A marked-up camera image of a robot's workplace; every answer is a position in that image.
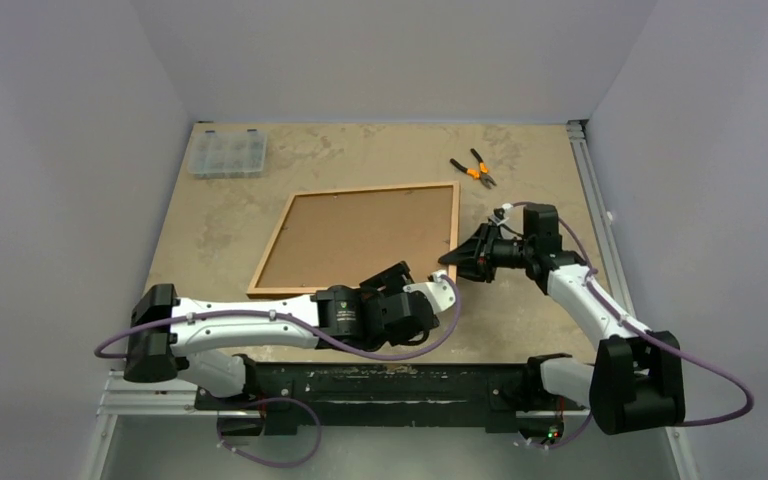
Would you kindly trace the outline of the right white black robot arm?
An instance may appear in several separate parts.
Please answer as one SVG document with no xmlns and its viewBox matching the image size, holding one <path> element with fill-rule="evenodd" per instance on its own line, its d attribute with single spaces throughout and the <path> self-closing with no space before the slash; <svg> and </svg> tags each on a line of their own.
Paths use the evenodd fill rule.
<svg viewBox="0 0 768 480">
<path fill-rule="evenodd" d="M 555 206 L 519 206 L 520 235 L 503 236 L 508 209 L 500 207 L 438 262 L 473 282 L 492 282 L 500 268 L 524 271 L 594 345 L 592 364 L 563 355 L 530 359 L 536 371 L 521 381 L 524 399 L 544 407 L 558 396 L 566 397 L 589 409 L 608 435 L 682 423 L 685 395 L 675 336 L 649 329 L 607 295 L 588 259 L 564 248 L 560 230 L 566 223 Z"/>
</svg>

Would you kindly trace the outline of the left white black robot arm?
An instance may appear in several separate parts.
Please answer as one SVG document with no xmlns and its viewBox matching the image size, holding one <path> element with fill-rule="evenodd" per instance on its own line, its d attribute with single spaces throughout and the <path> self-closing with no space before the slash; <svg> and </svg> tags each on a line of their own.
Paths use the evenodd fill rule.
<svg viewBox="0 0 768 480">
<path fill-rule="evenodd" d="M 284 346 L 337 350 L 380 360 L 380 349 L 418 346 L 457 303 L 442 270 L 416 282 L 401 262 L 358 287 L 335 285 L 272 301 L 213 303 L 155 284 L 131 314 L 124 378 L 137 384 L 181 379 L 244 409 L 257 399 L 254 366 L 228 348 Z"/>
</svg>

